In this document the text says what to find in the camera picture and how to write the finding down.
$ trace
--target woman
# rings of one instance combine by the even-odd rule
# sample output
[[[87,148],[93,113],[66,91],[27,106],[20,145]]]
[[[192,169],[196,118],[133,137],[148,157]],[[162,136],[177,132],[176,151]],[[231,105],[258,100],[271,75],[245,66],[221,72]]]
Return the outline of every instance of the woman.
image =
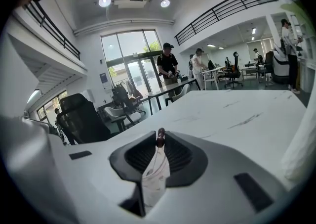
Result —
[[[202,52],[203,52],[202,49],[198,48],[196,50],[195,55],[193,55],[193,57],[192,57],[192,66],[193,66],[192,72],[193,72],[194,79],[197,80],[199,87],[201,89],[205,90],[203,88],[204,84],[203,84],[203,78],[202,78],[201,72],[202,72],[202,69],[206,69],[206,66],[203,64],[202,59],[201,59]]]

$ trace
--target black t-shirt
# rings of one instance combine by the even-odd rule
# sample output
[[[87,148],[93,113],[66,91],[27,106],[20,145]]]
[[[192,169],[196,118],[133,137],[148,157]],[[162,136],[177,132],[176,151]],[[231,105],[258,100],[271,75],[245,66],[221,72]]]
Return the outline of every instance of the black t-shirt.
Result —
[[[161,66],[164,71],[168,73],[171,71],[175,75],[174,66],[178,65],[176,57],[171,53],[169,56],[162,54],[162,58],[159,56],[157,59],[157,66]]]

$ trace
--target black rubber pad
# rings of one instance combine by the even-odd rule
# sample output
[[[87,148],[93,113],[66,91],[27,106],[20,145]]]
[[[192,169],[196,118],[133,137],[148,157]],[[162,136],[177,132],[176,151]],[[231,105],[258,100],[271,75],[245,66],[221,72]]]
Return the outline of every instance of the black rubber pad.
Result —
[[[271,197],[263,190],[255,179],[251,177],[251,175],[248,173],[241,173],[235,175],[234,178],[256,212],[273,204]]]
[[[88,155],[92,155],[92,153],[90,151],[83,151],[83,152],[70,154],[69,156],[72,160],[75,160],[75,159],[79,159]]]

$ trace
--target window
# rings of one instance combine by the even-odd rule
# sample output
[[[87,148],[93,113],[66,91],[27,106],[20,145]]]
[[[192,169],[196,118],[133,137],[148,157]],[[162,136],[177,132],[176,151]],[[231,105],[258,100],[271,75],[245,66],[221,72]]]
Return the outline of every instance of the window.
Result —
[[[42,106],[38,110],[39,120],[46,123],[50,123],[52,126],[55,126],[55,121],[57,117],[57,114],[55,113],[55,109],[58,108],[60,110],[59,100],[64,97],[67,97],[67,95],[68,95],[67,91],[64,91],[60,93],[59,95],[57,95],[56,97],[54,97],[51,101],[47,102],[44,106]]]
[[[156,32],[155,31],[144,31],[144,33],[145,33],[145,37],[146,37],[148,45],[149,45],[150,52],[160,51],[161,46],[160,46],[160,43],[157,39]]]
[[[64,91],[58,96],[58,98],[59,100],[61,100],[62,98],[67,97],[67,96],[68,96],[67,91]]]
[[[40,120],[46,117],[43,107],[38,110],[38,116]]]
[[[148,52],[143,32],[128,32],[118,34],[118,40],[123,56]]]
[[[118,38],[116,34],[101,38],[106,61],[121,58]]]
[[[128,79],[128,74],[123,63],[109,67],[109,72],[113,84],[119,84],[121,81]]]

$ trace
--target tree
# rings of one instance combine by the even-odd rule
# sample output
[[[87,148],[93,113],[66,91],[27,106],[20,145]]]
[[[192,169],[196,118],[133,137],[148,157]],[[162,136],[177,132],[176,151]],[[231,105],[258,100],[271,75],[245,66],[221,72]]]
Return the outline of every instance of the tree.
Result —
[[[114,67],[109,67],[109,72],[111,77],[117,76],[117,73],[114,71]]]
[[[149,48],[150,48],[150,51],[160,51],[161,50],[161,47],[160,47],[160,44],[158,41],[154,41],[152,42],[150,45],[149,45]],[[145,52],[149,52],[149,49],[147,46],[145,46],[144,48],[144,51]]]

